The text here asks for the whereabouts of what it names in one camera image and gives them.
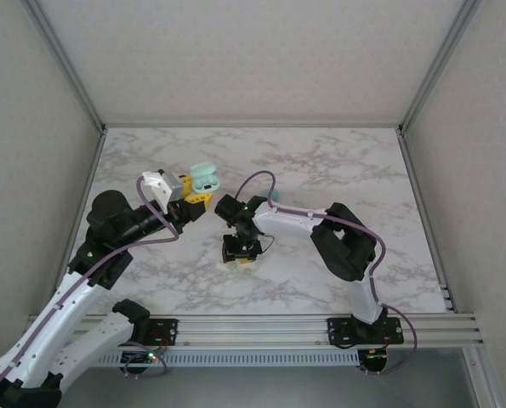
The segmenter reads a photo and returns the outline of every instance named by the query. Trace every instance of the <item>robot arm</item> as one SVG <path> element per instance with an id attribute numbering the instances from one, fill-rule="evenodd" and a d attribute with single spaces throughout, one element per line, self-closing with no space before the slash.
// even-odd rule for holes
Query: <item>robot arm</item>
<path id="1" fill-rule="evenodd" d="M 183 181 L 171 173 L 145 172 L 143 180 L 156 197 L 150 205 L 179 234 L 208 208 L 210 194 L 185 197 Z M 69 273 L 57 292 L 24 336 L 0 358 L 1 407 L 57 406 L 62 392 L 100 353 L 130 339 L 140 342 L 146 333 L 150 313 L 126 299 L 97 328 L 65 347 L 91 306 L 114 286 L 132 262 L 132 255 L 128 250 L 120 251 L 86 280 L 85 274 L 116 249 L 164 228 L 146 205 L 132 209 L 124 195 L 115 190 L 94 199 L 87 221 L 86 240 L 71 260 Z M 71 294 L 62 300 L 70 289 Z"/>
<path id="2" fill-rule="evenodd" d="M 327 210 L 309 210 L 270 206 L 259 196 L 245 203 L 225 195 L 215 207 L 215 213 L 236 228 L 234 235 L 223 237 L 225 262 L 238 258 L 255 260 L 262 254 L 259 235 L 284 234 L 311 239 L 328 269 L 348 282 L 357 330 L 367 336 L 366 332 L 386 317 L 386 309 L 373 298 L 368 275 L 375 259 L 376 241 L 355 229 L 313 216 L 326 214 L 362 225 L 345 205 L 334 203 Z M 344 233 L 340 237 L 337 233 L 341 231 Z"/>

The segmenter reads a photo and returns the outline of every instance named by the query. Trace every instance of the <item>metal frame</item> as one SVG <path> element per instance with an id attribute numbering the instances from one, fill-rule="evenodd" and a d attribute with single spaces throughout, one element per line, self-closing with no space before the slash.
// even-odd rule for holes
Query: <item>metal frame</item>
<path id="1" fill-rule="evenodd" d="M 98 132 L 102 132 L 103 124 L 101 119 L 99 119 L 98 112 L 96 111 L 92 100 L 88 97 L 88 93 L 82 85 L 81 79 L 75 72 L 75 69 L 67 57 L 60 40 L 50 25 L 46 14 L 43 12 L 43 8 L 37 0 L 20 0 L 20 2 L 30 17 L 31 22 L 41 35 L 41 38 L 47 45 L 48 50 L 53 55 L 54 61 L 60 68 L 60 71 L 64 75 L 66 81 L 69 83 L 71 91 L 77 97 L 77 100 L 84 112 L 87 114 L 88 119 L 92 122 Z"/>
<path id="2" fill-rule="evenodd" d="M 503 408 L 503 396 L 485 348 L 464 348 L 463 354 L 478 406 Z"/>
<path id="3" fill-rule="evenodd" d="M 413 97 L 412 103 L 404 115 L 401 124 L 401 130 L 403 133 L 405 133 L 413 124 L 427 98 L 432 93 L 432 89 L 434 89 L 434 86 L 438 82 L 443 69 L 446 67 L 447 62 L 451 58 L 455 47 L 457 47 L 458 42 L 463 36 L 466 27 L 468 27 L 469 22 L 472 20 L 472 17 L 474 17 L 475 11 L 479 7 L 480 3 L 481 0 L 465 0 L 463 2 L 463 5 L 457 13 L 457 17 L 452 22 L 449 32 L 446 34 L 440 49 L 430 64 L 423 81 L 419 85 L 418 91 Z"/>
<path id="4" fill-rule="evenodd" d="M 94 329 L 106 316 L 87 315 L 68 339 L 74 342 Z M 328 317 L 348 314 L 289 315 L 152 315 L 153 319 L 178 319 L 179 332 L 172 350 L 322 350 L 328 342 Z M 473 314 L 409 314 L 424 348 L 481 346 L 483 341 Z M 28 320 L 28 326 L 35 316 Z M 394 348 L 412 348 L 409 326 L 401 322 L 405 342 Z"/>
<path id="5" fill-rule="evenodd" d="M 103 146 L 105 144 L 106 137 L 107 137 L 107 129 L 104 128 L 99 135 L 98 143 L 94 151 L 94 156 L 92 157 L 92 161 L 90 162 L 90 167 L 88 168 L 86 180 L 84 182 L 84 186 L 82 187 L 81 198 L 79 199 L 77 210 L 75 211 L 75 215 L 73 217 L 73 223 L 71 224 L 71 229 L 65 242 L 64 252 L 60 257 L 60 264 L 58 266 L 57 275 L 53 284 L 54 290 L 56 290 L 56 288 L 58 287 L 58 285 L 62 280 L 62 277 L 67 271 L 67 264 L 69 263 L 71 251 L 73 250 L 73 244 L 75 243 L 77 232 L 79 231 L 79 226 L 82 220 L 82 214 L 84 213 L 84 208 L 86 207 L 86 202 L 88 200 L 88 194 L 90 193 L 92 183 L 94 182 L 94 176 L 96 174 L 96 170 L 98 169 L 99 159 L 101 158 L 101 153 L 103 151 Z"/>
<path id="6" fill-rule="evenodd" d="M 386 122 L 153 122 L 153 123 L 118 123 L 109 122 L 108 128 L 362 128 L 392 129 L 399 123 Z"/>
<path id="7" fill-rule="evenodd" d="M 440 255 L 440 247 L 435 238 L 432 222 L 430 221 L 429 213 L 424 203 L 423 192 L 421 191 L 421 186 L 418 182 L 417 173 L 415 171 L 415 166 L 413 165 L 413 160 L 410 155 L 406 139 L 402 135 L 400 129 L 396 129 L 396 136 L 398 138 L 401 154 L 406 165 L 407 175 L 412 185 L 412 192 L 415 196 L 415 202 L 417 203 L 419 217 L 423 223 L 424 234 L 426 235 L 426 241 L 429 245 L 430 254 L 432 255 L 432 261 L 434 262 L 438 280 L 440 281 L 440 284 L 445 286 L 446 290 L 449 292 L 449 298 L 452 300 L 454 310 L 463 310 L 463 304 L 459 301 L 458 296 L 455 296 L 455 293 L 453 293 L 451 290 L 451 282 L 447 278 L 446 268 Z"/>
<path id="8" fill-rule="evenodd" d="M 106 130 L 102 123 L 97 110 L 89 98 L 85 87 L 79 76 L 75 72 L 69 58 L 67 57 L 54 29 L 50 25 L 46 14 L 37 0 L 20 0 L 26 13 L 31 18 L 33 25 L 41 35 L 43 41 L 47 45 L 49 51 L 54 57 L 57 66 L 60 68 L 66 81 L 68 81 L 71 91 L 77 97 L 81 107 L 84 109 L 89 120 L 99 131 L 99 141 L 94 152 L 94 157 L 88 170 L 88 176 L 82 190 L 81 199 L 77 207 L 76 215 L 68 236 L 65 252 L 62 255 L 57 285 L 61 276 L 65 273 L 66 265 L 71 255 L 73 242 L 78 231 L 78 226 L 82 219 L 82 213 L 86 206 L 88 192 L 90 191 L 96 168 L 103 145 L 105 142 Z M 446 300 L 446 307 L 449 311 L 455 308 L 461 309 L 461 303 L 454 294 L 451 293 L 450 287 L 447 287 L 448 279 L 444 268 L 440 250 L 432 230 L 432 224 L 424 204 L 424 198 L 421 192 L 420 183 L 417 180 L 417 174 L 413 166 L 412 158 L 405 140 L 406 132 L 418 117 L 419 112 L 424 107 L 426 100 L 432 93 L 443 69 L 450 59 L 455 47 L 466 30 L 469 22 L 478 9 L 481 0 L 464 0 L 461 9 L 459 9 L 451 29 L 446 34 L 440 49 L 436 53 L 418 91 L 415 93 L 412 103 L 407 109 L 399 128 L 397 129 L 398 139 L 401 147 L 401 153 L 406 163 L 407 172 L 412 184 L 413 194 L 418 204 L 419 214 L 423 223 L 427 242 L 432 253 L 435 264 L 436 273 L 440 280 L 441 289 Z M 212 123 L 161 123 L 160 126 L 172 127 L 223 127 L 229 123 L 212 122 Z M 260 126 L 258 123 L 239 123 L 240 126 Z M 140 127 L 137 124 L 114 123 L 113 127 Z M 147 124 L 145 127 L 155 127 L 156 123 Z M 394 123 L 286 123 L 286 122 L 270 122 L 263 123 L 262 127 L 346 127 L 346 128 L 395 128 Z M 179 336 L 176 347 L 172 348 L 176 353 L 175 364 L 184 364 L 182 366 L 192 366 L 188 364 L 196 364 L 196 362 L 181 362 L 179 353 L 190 357 L 190 352 L 198 359 L 205 358 L 206 353 L 224 352 L 224 355 L 242 354 L 242 350 L 246 349 L 249 353 L 267 353 L 269 349 L 277 349 L 289 351 L 299 355 L 315 354 L 317 359 L 319 353 L 334 353 L 333 347 L 327 342 L 326 318 L 334 316 L 325 315 L 286 315 L 286 316 L 177 316 L 180 319 Z M 481 335 L 479 327 L 475 321 L 473 314 L 410 314 L 412 323 L 418 329 L 419 346 L 420 347 L 462 347 L 464 358 L 469 369 L 470 380 L 474 386 L 476 397 L 480 408 L 498 408 L 503 406 L 503 398 L 497 385 L 496 378 L 492 372 L 486 351 L 482 347 Z M 104 316 L 87 316 L 82 321 L 78 331 L 75 331 L 70 340 L 77 339 L 86 331 L 93 328 L 97 323 L 103 320 Z M 28 320 L 27 326 L 33 322 L 33 317 Z M 409 328 L 404 322 L 404 333 L 407 334 L 407 341 L 399 347 L 411 347 Z M 107 366 L 107 364 L 115 364 L 115 355 L 119 355 L 119 351 L 104 356 L 98 366 Z"/>

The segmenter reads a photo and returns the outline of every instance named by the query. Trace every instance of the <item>yellow object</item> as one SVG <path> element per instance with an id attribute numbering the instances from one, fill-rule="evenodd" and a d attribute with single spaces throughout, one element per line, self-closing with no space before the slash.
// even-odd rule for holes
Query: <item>yellow object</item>
<path id="1" fill-rule="evenodd" d="M 205 204 L 205 211 L 209 209 L 211 205 L 211 200 L 213 199 L 213 193 L 201 193 L 189 195 L 185 198 L 185 201 L 188 201 L 190 204 L 196 204 L 197 202 L 203 201 Z"/>
<path id="2" fill-rule="evenodd" d="M 183 192 L 181 193 L 181 198 L 186 198 L 192 194 L 192 177 L 186 174 L 185 176 L 180 176 L 180 179 L 184 185 Z"/>

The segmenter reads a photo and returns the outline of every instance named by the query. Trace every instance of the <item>white marble tabletop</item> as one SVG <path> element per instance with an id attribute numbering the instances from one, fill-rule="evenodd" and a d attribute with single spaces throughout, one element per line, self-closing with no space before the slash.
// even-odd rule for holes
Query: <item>white marble tabletop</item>
<path id="1" fill-rule="evenodd" d="M 229 230 L 213 212 L 216 201 L 260 169 L 276 174 L 281 204 L 342 202 L 385 239 L 387 257 L 376 275 L 382 300 L 404 312 L 445 311 L 393 129 L 113 128 L 83 218 L 104 190 L 120 190 L 132 207 L 140 205 L 135 180 L 145 170 L 188 173 L 205 161 L 218 164 L 222 182 L 209 213 L 188 224 L 177 242 L 131 250 L 132 264 L 90 314 L 107 313 L 123 298 L 152 314 L 350 313 L 345 282 L 328 271 L 311 241 L 277 236 L 255 263 L 237 269 L 222 263 L 222 235 Z M 269 186 L 270 178 L 260 176 L 241 198 Z M 84 219 L 76 248 L 87 227 Z"/>

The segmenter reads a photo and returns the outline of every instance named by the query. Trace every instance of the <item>white wall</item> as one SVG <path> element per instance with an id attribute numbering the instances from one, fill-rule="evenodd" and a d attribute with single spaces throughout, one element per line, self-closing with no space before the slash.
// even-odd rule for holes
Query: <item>white wall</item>
<path id="1" fill-rule="evenodd" d="M 54 284 L 96 132 L 14 0 L 0 0 L 0 354 Z"/>
<path id="2" fill-rule="evenodd" d="M 486 0 L 407 136 L 450 281 L 506 391 L 506 0 Z"/>
<path id="3" fill-rule="evenodd" d="M 463 0 L 42 0 L 105 123 L 392 123 Z"/>

